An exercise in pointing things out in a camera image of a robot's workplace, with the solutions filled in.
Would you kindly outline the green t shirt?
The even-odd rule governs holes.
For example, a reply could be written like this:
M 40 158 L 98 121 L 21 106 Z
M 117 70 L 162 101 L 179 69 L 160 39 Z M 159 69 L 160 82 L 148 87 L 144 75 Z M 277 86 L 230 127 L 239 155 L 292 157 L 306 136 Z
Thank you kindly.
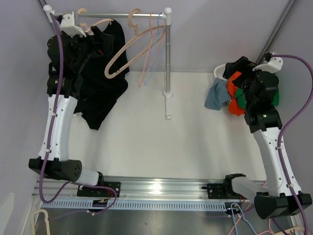
M 243 94 L 243 91 L 242 89 L 238 88 L 236 90 L 236 93 L 234 95 L 234 98 L 237 100 L 237 103 L 239 105 L 240 108 L 242 109 L 245 109 L 246 107 L 246 101 L 245 101 L 245 98 L 244 98 L 244 94 Z M 272 104 L 274 106 L 278 106 L 279 105 L 279 92 L 277 92 L 274 96 L 274 100 L 272 102 Z

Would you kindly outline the grey-blue t shirt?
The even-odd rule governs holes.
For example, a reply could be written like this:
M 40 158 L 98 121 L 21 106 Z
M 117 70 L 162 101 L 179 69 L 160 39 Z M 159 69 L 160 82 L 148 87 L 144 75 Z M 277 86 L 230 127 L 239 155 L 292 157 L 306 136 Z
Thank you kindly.
M 227 81 L 216 77 L 207 94 L 204 103 L 205 108 L 219 111 L 230 100 L 231 97 L 227 90 Z

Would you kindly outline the orange t shirt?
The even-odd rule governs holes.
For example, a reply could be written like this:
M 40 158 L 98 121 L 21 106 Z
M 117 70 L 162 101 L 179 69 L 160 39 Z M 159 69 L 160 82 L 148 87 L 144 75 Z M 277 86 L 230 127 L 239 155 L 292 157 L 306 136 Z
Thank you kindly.
M 232 82 L 237 79 L 241 73 L 236 71 L 231 77 L 228 79 L 227 83 L 227 91 L 230 95 L 230 104 L 228 106 L 228 110 L 231 114 L 237 115 L 238 117 L 244 114 L 244 109 L 240 108 L 238 105 L 237 99 L 235 98 L 235 94 L 237 92 L 238 87 L 236 87 Z

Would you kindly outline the black t shirt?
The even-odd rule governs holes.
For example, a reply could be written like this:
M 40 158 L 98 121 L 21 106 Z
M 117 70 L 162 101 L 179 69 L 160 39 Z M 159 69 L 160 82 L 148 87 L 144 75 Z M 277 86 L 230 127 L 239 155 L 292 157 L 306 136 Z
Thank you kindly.
M 125 35 L 122 26 L 112 21 L 103 33 L 114 36 L 113 47 L 108 55 L 91 57 L 81 71 L 83 85 L 77 102 L 75 113 L 82 113 L 90 129 L 98 130 L 109 114 L 118 98 L 127 90 L 125 79 L 129 68 L 112 79 L 104 75 L 104 69 L 114 55 L 125 45 Z

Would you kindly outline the light blue wire hanger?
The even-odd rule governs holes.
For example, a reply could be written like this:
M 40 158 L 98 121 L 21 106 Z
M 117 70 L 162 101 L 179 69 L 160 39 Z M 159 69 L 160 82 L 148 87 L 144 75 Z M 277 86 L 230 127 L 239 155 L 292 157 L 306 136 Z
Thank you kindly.
M 151 79 L 151 73 L 155 71 L 160 54 L 162 53 L 162 40 L 165 34 L 164 26 L 161 25 L 161 19 L 163 19 L 163 13 L 159 13 L 157 16 L 157 32 L 152 32 L 152 19 L 149 20 L 151 40 L 149 44 L 149 49 L 146 55 L 143 75 L 143 84 L 147 86 Z

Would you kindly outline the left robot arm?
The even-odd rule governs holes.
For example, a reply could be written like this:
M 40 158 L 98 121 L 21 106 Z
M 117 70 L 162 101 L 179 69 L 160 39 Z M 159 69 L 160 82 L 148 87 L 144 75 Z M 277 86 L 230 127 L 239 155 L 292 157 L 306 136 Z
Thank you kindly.
M 30 159 L 28 167 L 47 179 L 88 185 L 92 195 L 101 196 L 105 184 L 99 181 L 99 172 L 83 167 L 80 160 L 71 160 L 68 150 L 71 121 L 83 85 L 81 71 L 91 56 L 110 53 L 114 41 L 114 36 L 96 26 L 91 31 L 93 34 L 85 37 L 62 31 L 47 42 L 48 118 L 38 157 Z

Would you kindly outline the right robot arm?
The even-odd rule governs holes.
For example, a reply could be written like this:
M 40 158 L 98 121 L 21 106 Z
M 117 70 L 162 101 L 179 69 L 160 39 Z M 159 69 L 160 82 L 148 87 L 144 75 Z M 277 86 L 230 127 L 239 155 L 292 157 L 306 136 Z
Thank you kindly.
M 264 188 L 244 174 L 226 175 L 223 194 L 229 199 L 248 199 L 261 219 L 299 214 L 312 204 L 312 197 L 303 193 L 285 151 L 284 126 L 273 104 L 279 84 L 275 71 L 242 56 L 226 63 L 223 77 L 242 89 L 244 118 L 258 144 L 268 181 Z

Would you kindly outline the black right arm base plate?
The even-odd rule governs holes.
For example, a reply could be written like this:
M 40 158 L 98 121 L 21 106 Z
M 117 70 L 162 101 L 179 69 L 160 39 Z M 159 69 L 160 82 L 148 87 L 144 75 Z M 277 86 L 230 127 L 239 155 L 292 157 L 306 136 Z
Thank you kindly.
M 202 189 L 206 190 L 208 199 L 240 199 L 240 195 L 227 183 L 210 183 Z

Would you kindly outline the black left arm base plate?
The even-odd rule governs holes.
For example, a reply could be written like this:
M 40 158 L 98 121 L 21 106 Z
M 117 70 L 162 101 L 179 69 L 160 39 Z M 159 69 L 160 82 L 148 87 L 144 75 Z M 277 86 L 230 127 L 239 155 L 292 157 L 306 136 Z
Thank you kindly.
M 104 186 L 107 188 L 114 189 L 116 192 L 116 197 L 118 198 L 121 190 L 120 182 L 104 182 Z M 77 190 L 78 197 L 115 197 L 114 193 L 109 189 L 103 188 L 89 188 L 89 187 L 79 187 Z

